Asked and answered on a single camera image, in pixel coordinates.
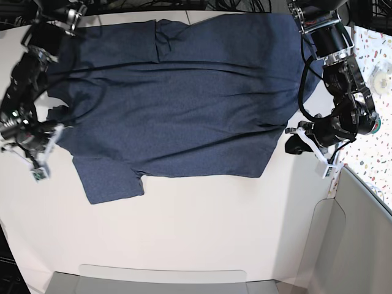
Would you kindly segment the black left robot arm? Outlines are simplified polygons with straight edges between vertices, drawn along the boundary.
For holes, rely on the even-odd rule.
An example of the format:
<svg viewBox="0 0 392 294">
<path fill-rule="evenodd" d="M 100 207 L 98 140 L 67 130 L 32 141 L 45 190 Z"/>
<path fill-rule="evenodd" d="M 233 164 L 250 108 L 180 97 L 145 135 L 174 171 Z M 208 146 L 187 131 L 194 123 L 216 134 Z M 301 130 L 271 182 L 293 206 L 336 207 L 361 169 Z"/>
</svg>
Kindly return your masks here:
<svg viewBox="0 0 392 294">
<path fill-rule="evenodd" d="M 320 160 L 330 146 L 339 152 L 356 140 L 357 135 L 368 135 L 380 127 L 370 89 L 366 86 L 354 54 L 353 42 L 337 12 L 344 1 L 288 1 L 301 43 L 307 43 L 311 55 L 304 61 L 298 91 L 298 106 L 305 121 L 296 128 L 287 128 L 291 137 L 285 144 L 289 154 L 313 152 Z M 311 64 L 322 60 L 321 80 L 333 97 L 334 108 L 325 117 L 312 116 L 304 107 L 304 90 Z"/>
</svg>

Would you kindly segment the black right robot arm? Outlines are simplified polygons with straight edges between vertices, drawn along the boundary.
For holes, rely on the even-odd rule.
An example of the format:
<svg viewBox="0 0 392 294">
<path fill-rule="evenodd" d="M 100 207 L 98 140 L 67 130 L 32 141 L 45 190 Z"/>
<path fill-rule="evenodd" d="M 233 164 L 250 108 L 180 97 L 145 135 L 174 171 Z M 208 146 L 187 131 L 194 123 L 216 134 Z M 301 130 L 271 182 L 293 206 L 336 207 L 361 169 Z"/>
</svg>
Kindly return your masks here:
<svg viewBox="0 0 392 294">
<path fill-rule="evenodd" d="M 64 130 L 57 121 L 38 119 L 36 100 L 50 85 L 47 69 L 58 62 L 62 41 L 75 35 L 88 9 L 87 1 L 36 1 L 36 15 L 24 34 L 20 61 L 10 75 L 10 85 L 1 101 L 1 151 L 19 147 L 30 172 L 48 177 L 47 159 Z"/>
</svg>

